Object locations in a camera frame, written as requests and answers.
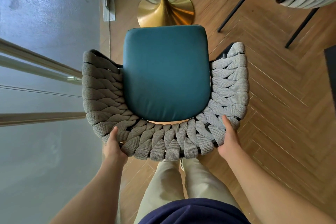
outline navy blue shirt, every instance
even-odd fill
[[[249,224],[235,206],[207,198],[170,202],[147,214],[139,224]]]

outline wooden floor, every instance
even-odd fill
[[[233,41],[246,46],[250,103],[242,146],[285,186],[336,218],[336,119],[323,50],[336,44],[336,3],[321,8],[287,50],[308,10],[273,0],[246,0],[221,33],[216,29],[239,0],[192,0],[205,27],[210,59]],[[111,58],[122,63],[126,31],[139,27],[140,0],[115,0]],[[230,189],[252,223],[259,223],[232,171],[216,151],[201,161]],[[157,163],[130,158],[121,187],[122,223],[133,223]]]

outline chair leg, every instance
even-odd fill
[[[314,16],[314,14],[317,12],[319,7],[314,8],[310,11],[308,16],[304,19],[304,21],[301,23],[301,25],[298,27],[298,29],[295,31],[295,33],[292,35],[291,39],[287,42],[285,45],[285,48],[288,48],[290,44],[294,41],[294,39],[297,37],[297,35],[301,32],[301,30],[307,25],[307,23],[310,21],[310,19]]]
[[[240,0],[238,4],[233,8],[229,16],[223,21],[223,23],[220,25],[220,27],[217,29],[217,32],[219,33],[222,28],[225,26],[225,24],[229,21],[229,19],[233,16],[233,14],[238,10],[238,8],[244,3],[245,0]]]

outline gold table base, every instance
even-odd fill
[[[140,27],[191,25],[194,21],[191,0],[141,0],[138,7]]]

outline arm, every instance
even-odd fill
[[[52,219],[50,224],[114,223],[127,156],[116,141],[115,127],[103,148],[105,160],[96,176]]]
[[[226,127],[225,141],[218,147],[218,152],[229,164],[262,223],[336,223],[266,173],[241,148],[237,132],[226,116],[223,116],[223,123]]]

